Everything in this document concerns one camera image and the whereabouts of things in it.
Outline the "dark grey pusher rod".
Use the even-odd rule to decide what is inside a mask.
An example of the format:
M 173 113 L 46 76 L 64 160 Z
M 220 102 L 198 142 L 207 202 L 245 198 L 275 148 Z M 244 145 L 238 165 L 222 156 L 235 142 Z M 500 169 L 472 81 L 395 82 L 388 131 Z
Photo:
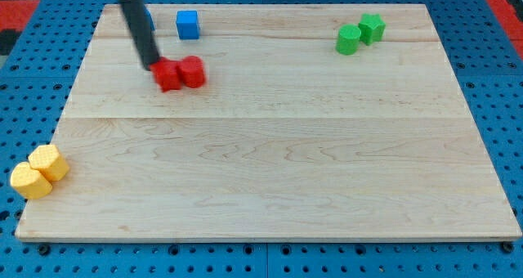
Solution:
M 120 0 L 119 4 L 140 57 L 142 68 L 150 70 L 150 65 L 157 62 L 160 55 L 145 13 L 144 0 Z

